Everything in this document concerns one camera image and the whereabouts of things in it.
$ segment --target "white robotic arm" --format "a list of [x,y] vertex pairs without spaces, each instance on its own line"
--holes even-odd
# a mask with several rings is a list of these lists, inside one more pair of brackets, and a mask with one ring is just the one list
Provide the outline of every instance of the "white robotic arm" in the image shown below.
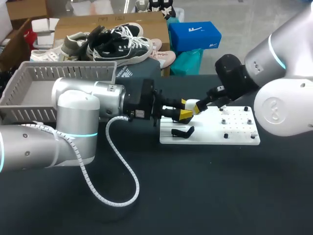
[[313,130],[313,82],[277,79],[267,83],[254,101],[259,124],[277,136],[293,136]]
[[313,3],[246,56],[234,55],[215,64],[223,86],[211,89],[197,102],[195,113],[214,102],[222,107],[257,91],[254,111],[260,125],[278,136],[313,130]]

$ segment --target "robotic arm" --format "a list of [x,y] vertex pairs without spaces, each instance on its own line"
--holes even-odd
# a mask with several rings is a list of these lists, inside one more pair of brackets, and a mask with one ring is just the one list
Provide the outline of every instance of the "robotic arm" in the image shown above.
[[[313,3],[289,20],[252,50],[245,65],[234,55],[225,55],[215,66],[222,86],[207,92],[207,97],[190,104],[185,100],[166,99],[154,89],[153,80],[144,80],[141,91],[126,90],[122,85],[58,79],[52,90],[57,109],[57,125],[7,125],[0,129],[0,172],[29,168],[79,165],[92,193],[103,203],[123,207],[136,200],[139,182],[110,139],[109,128],[115,120],[162,117],[188,123],[193,114],[210,103],[222,107],[259,88],[255,115],[267,131],[291,136],[313,128],[310,112],[313,99]],[[306,114],[299,112],[306,109]],[[85,165],[93,161],[99,119],[109,120],[106,136],[109,144],[130,171],[136,184],[132,199],[113,203],[93,187]]]
[[234,55],[216,64],[223,86],[213,88],[197,102],[195,113],[208,103],[222,107],[261,88],[254,111],[260,125],[278,136],[292,136],[313,129],[313,3],[253,49],[245,65]]

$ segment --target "gray sneaker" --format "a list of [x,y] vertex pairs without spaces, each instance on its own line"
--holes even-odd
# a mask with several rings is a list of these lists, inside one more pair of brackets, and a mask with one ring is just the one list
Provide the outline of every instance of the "gray sneaker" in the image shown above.
[[75,33],[70,36],[66,36],[64,43],[61,47],[61,55],[59,61],[72,60],[76,61],[79,56],[72,55],[79,50],[79,48],[87,41],[89,33]]

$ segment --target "pink sneaker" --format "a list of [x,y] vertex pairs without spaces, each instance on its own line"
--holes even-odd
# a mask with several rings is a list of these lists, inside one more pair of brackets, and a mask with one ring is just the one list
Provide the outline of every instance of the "pink sneaker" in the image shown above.
[[160,39],[151,39],[153,43],[153,49],[159,51],[162,47],[162,41]]
[[176,55],[172,51],[153,50],[150,57],[160,62],[161,69],[169,67],[176,59]]

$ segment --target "teal bag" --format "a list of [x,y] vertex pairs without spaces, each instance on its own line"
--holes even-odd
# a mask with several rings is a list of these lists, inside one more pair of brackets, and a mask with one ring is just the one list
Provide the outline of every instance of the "teal bag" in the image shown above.
[[171,75],[198,75],[202,57],[203,49],[183,52],[171,65]]

